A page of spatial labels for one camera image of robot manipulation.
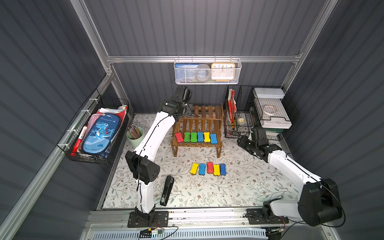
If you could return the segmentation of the yellow eraser tier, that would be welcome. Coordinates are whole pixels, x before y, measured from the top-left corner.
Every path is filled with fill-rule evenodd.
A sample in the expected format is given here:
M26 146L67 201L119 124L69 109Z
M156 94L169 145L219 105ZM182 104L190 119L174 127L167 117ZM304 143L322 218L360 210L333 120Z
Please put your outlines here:
M204 132L204 142L205 143L210 143L211 142L210 135L211 134L209 132Z
M199 164L197 164L197 163L193 163L193 165L192 165L192 168L191 168L191 170L190 170L190 173L192 174L192 175L196 175L197 174L197 172L198 172L198 168L199 168Z

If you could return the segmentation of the blue eraser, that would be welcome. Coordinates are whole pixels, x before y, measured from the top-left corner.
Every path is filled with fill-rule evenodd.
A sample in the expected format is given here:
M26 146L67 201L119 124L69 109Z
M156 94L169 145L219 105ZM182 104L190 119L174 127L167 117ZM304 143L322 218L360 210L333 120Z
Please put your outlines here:
M210 134L210 142L212 145L216 145L218 144L218 139L217 139L217 135L216 134Z
M198 140L198 143L203 143L204 142L204 133L203 132L198 132L197 133L197 140Z
M219 166L220 166L220 175L226 176L227 175L226 164L219 164Z

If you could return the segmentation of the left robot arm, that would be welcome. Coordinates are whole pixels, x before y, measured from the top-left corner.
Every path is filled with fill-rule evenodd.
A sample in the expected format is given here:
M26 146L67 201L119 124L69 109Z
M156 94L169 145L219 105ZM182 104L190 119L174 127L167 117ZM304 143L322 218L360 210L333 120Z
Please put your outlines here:
M158 149L169 129L185 113L184 106L191 99L192 91L179 86L170 100L161 103L148 133L142 142L125 155L126 162L137 182L138 202L135 212L141 218L151 221L155 212L153 183L160 173L155 163Z

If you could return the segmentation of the blue eraser tier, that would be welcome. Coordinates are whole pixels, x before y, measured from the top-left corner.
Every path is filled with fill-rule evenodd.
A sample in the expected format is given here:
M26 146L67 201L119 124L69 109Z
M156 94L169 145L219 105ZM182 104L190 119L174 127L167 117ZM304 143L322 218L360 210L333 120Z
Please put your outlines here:
M204 176L206 174L206 164L199 164L199 175Z

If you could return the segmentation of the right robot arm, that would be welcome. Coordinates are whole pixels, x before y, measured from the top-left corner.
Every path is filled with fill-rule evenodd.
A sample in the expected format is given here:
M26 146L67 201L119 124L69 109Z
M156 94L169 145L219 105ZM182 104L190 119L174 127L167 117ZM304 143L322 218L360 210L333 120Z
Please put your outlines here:
M306 170L289 153L269 143L266 131L253 127L249 135L237 140L240 148L279 170L298 189L298 200L275 198L263 203L262 218L271 222L278 217L301 219L316 227L338 219L346 219L337 184Z

